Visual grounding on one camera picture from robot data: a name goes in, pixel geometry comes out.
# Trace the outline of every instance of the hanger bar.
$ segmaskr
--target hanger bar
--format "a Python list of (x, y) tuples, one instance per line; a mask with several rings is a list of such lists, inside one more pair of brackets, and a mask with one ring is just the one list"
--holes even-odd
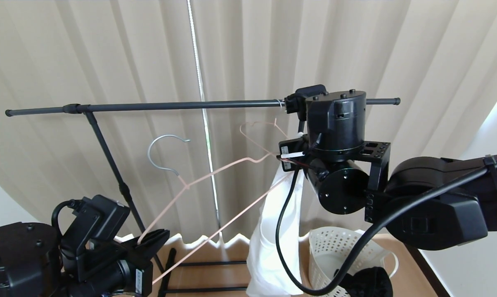
[[(368, 105), (398, 105), (399, 98), (366, 99)], [(28, 109), (7, 109), (5, 114), (11, 116), (39, 115), (45, 113), (88, 113), (98, 111), (163, 111), (170, 109), (202, 108), (243, 108), (243, 107), (279, 107), (283, 100), (238, 100), (238, 101), (193, 101), (167, 103), (128, 103), (128, 104), (68, 104), (62, 107), (44, 107)]]

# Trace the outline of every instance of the wooden floor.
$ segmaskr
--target wooden floor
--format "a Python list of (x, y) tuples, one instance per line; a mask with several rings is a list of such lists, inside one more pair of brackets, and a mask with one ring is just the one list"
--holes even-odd
[[(437, 296), (428, 283), (425, 276), (419, 269), (418, 265), (408, 253), (405, 246), (388, 234), (375, 235), (374, 240), (387, 250), (394, 252), (399, 258), (399, 270), (392, 278), (395, 297), (435, 297)], [(224, 245), (207, 244), (187, 262), (209, 262), (209, 261), (243, 261), (248, 255), (248, 244), (243, 239), (233, 239), (228, 248)], [(192, 246), (185, 245), (180, 238), (175, 239), (170, 244), (165, 245), (159, 252), (159, 257), (165, 263), (168, 258), (168, 252), (171, 248), (177, 249), (175, 261), (185, 256)], [(303, 284), (309, 284), (307, 278), (308, 261), (309, 261), (309, 242), (307, 239), (300, 242), (300, 258)], [(386, 270), (393, 269), (393, 260), (388, 256), (386, 261)], [(154, 278), (159, 276), (159, 271), (154, 272)], [(173, 270), (169, 282), (169, 289), (183, 288), (210, 288), (221, 286), (247, 286), (250, 280), (250, 274), (246, 265), (224, 265), (224, 266), (199, 266), (199, 267), (181, 267)], [(160, 282), (154, 285), (153, 294), (157, 296)], [(246, 296), (244, 291), (238, 292), (214, 292), (214, 293), (185, 293), (185, 294), (168, 294), (167, 297), (237, 297)]]

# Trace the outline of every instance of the black cloth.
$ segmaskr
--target black cloth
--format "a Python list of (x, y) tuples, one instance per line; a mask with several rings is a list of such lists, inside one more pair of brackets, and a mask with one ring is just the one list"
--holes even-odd
[(339, 286), (351, 297), (393, 297), (392, 282), (382, 267), (362, 269), (355, 275), (346, 273)]

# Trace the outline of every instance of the curtain gap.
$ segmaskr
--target curtain gap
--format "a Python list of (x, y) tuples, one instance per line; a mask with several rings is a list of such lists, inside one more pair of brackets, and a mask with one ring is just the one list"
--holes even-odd
[[(201, 96), (201, 101), (206, 101), (205, 92), (203, 88), (203, 77), (201, 76), (201, 65), (199, 63), (199, 52), (197, 49), (197, 38), (195, 35), (195, 27), (194, 27), (194, 16), (192, 15), (192, 4), (190, 0), (186, 0), (186, 4), (188, 6), (188, 15), (190, 19), (190, 29), (192, 31), (192, 43), (194, 45), (194, 57), (195, 57), (195, 66), (197, 69), (197, 80), (199, 82), (199, 95)], [(201, 110), (203, 112), (203, 124), (205, 127), (205, 138), (206, 138), (206, 150), (208, 153), (208, 165), (210, 167), (210, 172), (214, 171), (214, 166), (212, 164), (212, 153), (211, 153), (211, 144), (210, 144), (210, 130), (208, 129), (208, 115), (206, 113), (206, 109)], [(212, 180), (212, 191), (214, 192), (214, 203), (216, 209), (216, 219), (217, 226), (221, 228), (221, 222), (219, 218), (219, 204), (217, 203), (217, 188), (215, 183), (214, 175), (211, 176)]]

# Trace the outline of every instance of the curtain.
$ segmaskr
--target curtain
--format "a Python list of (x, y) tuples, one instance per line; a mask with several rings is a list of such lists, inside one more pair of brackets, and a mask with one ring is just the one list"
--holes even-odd
[[(49, 222), (59, 201), (103, 194), (122, 200), (82, 115), (7, 118), (5, 109), (69, 103), (282, 99), (300, 87), (364, 90), (400, 97), (367, 108), (366, 139), (392, 142), (390, 167), (414, 156), (457, 158), (497, 100), (497, 0), (207, 0), (0, 2), (0, 185), (36, 218)], [(190, 19), (194, 23), (196, 66)], [(202, 85), (199, 85), (198, 70)], [(239, 133), (244, 122), (273, 122), (296, 137), (298, 119), (278, 108), (96, 113), (144, 223), (186, 181), (265, 152)], [(277, 152), (272, 126), (247, 134)], [(215, 176), (220, 224), (270, 186), (279, 163), (242, 163)], [(363, 213), (326, 212), (304, 187), (301, 232), (323, 225), (366, 228)], [(71, 216), (61, 216), (63, 226)], [(247, 237), (258, 205), (224, 231)], [(217, 229), (214, 188), (186, 192), (156, 225), (185, 241)], [(138, 233), (129, 218), (122, 233)]]

